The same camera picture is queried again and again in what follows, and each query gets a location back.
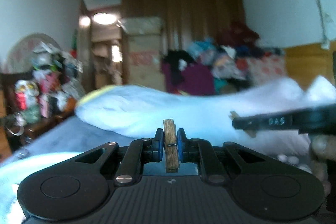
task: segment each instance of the purple cloth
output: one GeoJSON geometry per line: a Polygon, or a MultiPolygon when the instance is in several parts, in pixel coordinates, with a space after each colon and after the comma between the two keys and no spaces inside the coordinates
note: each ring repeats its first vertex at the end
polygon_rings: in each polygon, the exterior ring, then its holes
{"type": "Polygon", "coordinates": [[[177,86],[171,83],[170,64],[163,63],[161,70],[165,75],[166,89],[169,93],[176,93],[181,90],[190,95],[214,95],[215,86],[211,71],[202,64],[190,64],[181,72],[184,81],[177,86]]]}

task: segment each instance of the finger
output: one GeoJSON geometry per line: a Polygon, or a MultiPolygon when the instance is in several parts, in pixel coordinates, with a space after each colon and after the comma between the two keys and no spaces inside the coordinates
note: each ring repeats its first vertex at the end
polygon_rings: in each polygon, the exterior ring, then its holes
{"type": "Polygon", "coordinates": [[[331,192],[331,184],[326,180],[322,182],[322,185],[324,188],[324,196],[327,197],[331,192]]]}
{"type": "Polygon", "coordinates": [[[328,179],[327,164],[313,160],[310,164],[312,174],[320,181],[328,179]]]}
{"type": "Polygon", "coordinates": [[[316,136],[311,143],[311,148],[321,159],[336,160],[336,136],[316,136]]]}

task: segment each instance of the metal screw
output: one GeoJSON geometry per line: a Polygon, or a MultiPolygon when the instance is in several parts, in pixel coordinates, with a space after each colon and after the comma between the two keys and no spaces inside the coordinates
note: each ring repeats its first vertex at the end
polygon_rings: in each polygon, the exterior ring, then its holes
{"type": "Polygon", "coordinates": [[[225,178],[222,175],[211,175],[209,176],[209,181],[212,183],[223,183],[225,178]]]}
{"type": "Polygon", "coordinates": [[[132,181],[132,177],[130,175],[119,175],[116,177],[116,181],[119,182],[119,183],[129,183],[132,181]]]}
{"type": "Polygon", "coordinates": [[[176,180],[174,180],[174,179],[169,179],[169,180],[167,180],[167,182],[170,183],[170,184],[174,184],[174,183],[176,182],[176,180]]]}
{"type": "Polygon", "coordinates": [[[26,148],[24,148],[23,150],[18,152],[17,156],[20,159],[24,159],[24,158],[27,158],[29,156],[29,154],[30,154],[30,152],[26,148]]]}

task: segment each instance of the pile of clothes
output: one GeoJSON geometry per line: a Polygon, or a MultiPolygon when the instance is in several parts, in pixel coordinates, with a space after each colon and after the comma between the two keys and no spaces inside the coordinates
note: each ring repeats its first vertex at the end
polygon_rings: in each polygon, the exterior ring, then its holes
{"type": "Polygon", "coordinates": [[[72,108],[85,95],[77,79],[77,60],[41,42],[31,60],[33,78],[18,80],[10,91],[11,105],[23,123],[36,123],[72,108]]]}
{"type": "Polygon", "coordinates": [[[170,50],[162,63],[167,91],[214,95],[223,93],[222,88],[228,84],[234,85],[236,91],[249,88],[247,58],[283,55],[279,48],[257,47],[259,38],[245,24],[232,22],[228,30],[218,33],[216,40],[195,41],[186,51],[170,50]]]}

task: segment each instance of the wooden wardrobe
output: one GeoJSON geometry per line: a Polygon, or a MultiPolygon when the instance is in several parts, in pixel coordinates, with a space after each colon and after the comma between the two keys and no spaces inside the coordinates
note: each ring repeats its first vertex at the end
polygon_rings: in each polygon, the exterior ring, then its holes
{"type": "MultiPolygon", "coordinates": [[[[163,19],[161,51],[187,49],[189,44],[216,37],[232,21],[245,22],[242,0],[122,0],[122,18],[158,16],[163,19]]],[[[123,56],[127,57],[127,36],[122,35],[123,56]]],[[[127,83],[127,58],[123,62],[127,83]]]]}

